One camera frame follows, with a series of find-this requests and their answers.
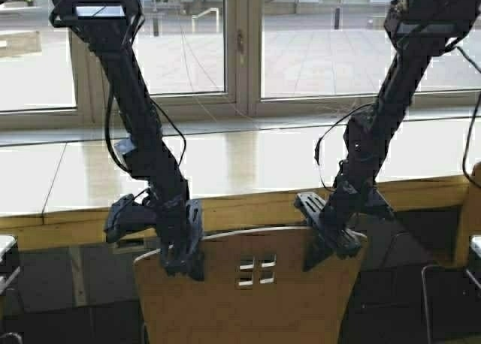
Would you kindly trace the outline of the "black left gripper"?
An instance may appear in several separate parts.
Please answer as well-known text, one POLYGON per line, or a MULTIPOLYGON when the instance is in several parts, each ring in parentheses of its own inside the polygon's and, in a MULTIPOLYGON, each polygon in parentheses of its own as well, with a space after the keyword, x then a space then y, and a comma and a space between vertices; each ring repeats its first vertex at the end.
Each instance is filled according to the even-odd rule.
POLYGON ((187 275, 203 282, 205 255, 199 243, 204 236, 199 200, 166 203, 150 199, 153 229, 158 237, 159 262, 168 276, 187 275))

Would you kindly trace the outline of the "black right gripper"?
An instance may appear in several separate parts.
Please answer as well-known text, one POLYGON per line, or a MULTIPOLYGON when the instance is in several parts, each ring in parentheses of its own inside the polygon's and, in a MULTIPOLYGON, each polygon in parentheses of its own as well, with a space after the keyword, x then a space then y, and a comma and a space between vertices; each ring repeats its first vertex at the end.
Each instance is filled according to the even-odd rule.
POLYGON ((303 271, 308 272, 329 259, 354 258, 362 249, 357 234, 347 222, 358 208, 357 194, 335 192, 327 200, 315 192, 297 193, 294 206, 314 231, 309 234, 304 256, 303 271))

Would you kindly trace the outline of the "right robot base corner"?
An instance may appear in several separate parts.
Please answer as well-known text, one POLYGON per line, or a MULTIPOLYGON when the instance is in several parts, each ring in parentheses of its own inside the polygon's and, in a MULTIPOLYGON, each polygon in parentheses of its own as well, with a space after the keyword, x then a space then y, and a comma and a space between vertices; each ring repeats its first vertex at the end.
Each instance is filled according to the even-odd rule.
POLYGON ((480 288, 480 235, 470 238, 466 274, 480 288))

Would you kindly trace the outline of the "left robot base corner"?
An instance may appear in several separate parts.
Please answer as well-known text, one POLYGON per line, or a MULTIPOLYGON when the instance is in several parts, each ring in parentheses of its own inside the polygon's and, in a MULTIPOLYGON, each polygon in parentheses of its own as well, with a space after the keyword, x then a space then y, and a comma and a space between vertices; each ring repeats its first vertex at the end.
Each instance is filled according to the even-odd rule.
POLYGON ((1 235, 1 294, 20 273, 20 252, 14 235, 1 235))

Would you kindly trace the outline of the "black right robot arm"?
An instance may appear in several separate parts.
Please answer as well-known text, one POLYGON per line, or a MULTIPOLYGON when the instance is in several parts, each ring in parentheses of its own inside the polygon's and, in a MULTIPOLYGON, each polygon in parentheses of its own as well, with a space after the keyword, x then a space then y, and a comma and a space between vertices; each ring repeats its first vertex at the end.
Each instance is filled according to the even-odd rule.
POLYGON ((383 27, 395 55, 375 101, 355 110, 343 134, 347 156, 339 163, 327 199, 308 192, 296 196, 315 236, 304 270, 332 255, 357 256, 362 245, 347 224, 356 213, 393 220, 394 210, 375 183, 395 132, 431 60, 451 52, 480 16, 480 0, 391 0, 383 27))

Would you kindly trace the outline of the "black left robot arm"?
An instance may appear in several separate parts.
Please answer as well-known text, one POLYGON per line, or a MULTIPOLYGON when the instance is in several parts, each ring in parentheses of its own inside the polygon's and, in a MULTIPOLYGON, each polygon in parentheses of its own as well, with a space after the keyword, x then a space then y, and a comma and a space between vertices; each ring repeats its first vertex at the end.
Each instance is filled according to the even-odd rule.
POLYGON ((52 0, 50 23, 69 29, 101 63, 127 138, 110 154, 134 180, 146 182, 142 201, 127 194, 112 203, 104 224, 115 243, 148 228, 159 238, 159 261, 169 276, 204 280, 201 206, 189 195, 187 180, 162 135, 156 103, 149 94, 133 50, 144 17, 141 0, 52 0))

